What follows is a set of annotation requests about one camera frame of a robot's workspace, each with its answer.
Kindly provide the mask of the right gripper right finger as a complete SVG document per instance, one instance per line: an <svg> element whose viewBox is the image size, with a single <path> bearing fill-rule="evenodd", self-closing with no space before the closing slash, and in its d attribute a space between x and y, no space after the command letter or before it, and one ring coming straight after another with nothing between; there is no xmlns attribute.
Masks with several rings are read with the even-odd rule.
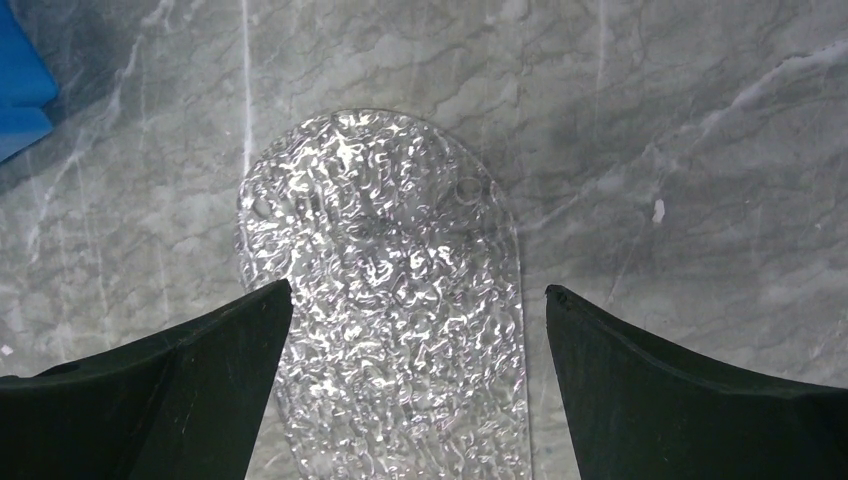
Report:
<svg viewBox="0 0 848 480"><path fill-rule="evenodd" d="M546 290L584 479L843 479L847 392L736 367Z"/></svg>

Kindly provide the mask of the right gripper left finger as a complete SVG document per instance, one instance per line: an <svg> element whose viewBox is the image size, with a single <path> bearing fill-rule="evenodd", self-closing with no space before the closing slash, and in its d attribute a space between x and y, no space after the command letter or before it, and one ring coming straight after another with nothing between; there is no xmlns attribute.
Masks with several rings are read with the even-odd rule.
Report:
<svg viewBox="0 0 848 480"><path fill-rule="evenodd" d="M5 479L242 479L292 319L278 280L129 344L1 380Z"/></svg>

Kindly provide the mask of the clear textured oval tray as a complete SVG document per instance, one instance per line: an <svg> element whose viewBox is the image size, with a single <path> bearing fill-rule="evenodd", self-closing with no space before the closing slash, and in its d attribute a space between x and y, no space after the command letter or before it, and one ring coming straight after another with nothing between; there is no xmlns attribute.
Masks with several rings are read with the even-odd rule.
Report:
<svg viewBox="0 0 848 480"><path fill-rule="evenodd" d="M301 479L528 479L519 247L453 135L350 109L275 140L237 197L244 288L290 283L273 394Z"/></svg>

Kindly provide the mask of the blue three-compartment bin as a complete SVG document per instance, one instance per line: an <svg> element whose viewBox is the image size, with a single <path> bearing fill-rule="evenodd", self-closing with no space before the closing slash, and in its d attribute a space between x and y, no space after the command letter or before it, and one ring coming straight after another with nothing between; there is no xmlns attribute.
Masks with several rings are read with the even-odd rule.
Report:
<svg viewBox="0 0 848 480"><path fill-rule="evenodd" d="M17 21L1 3L1 160L6 161L53 130L44 111L58 84Z"/></svg>

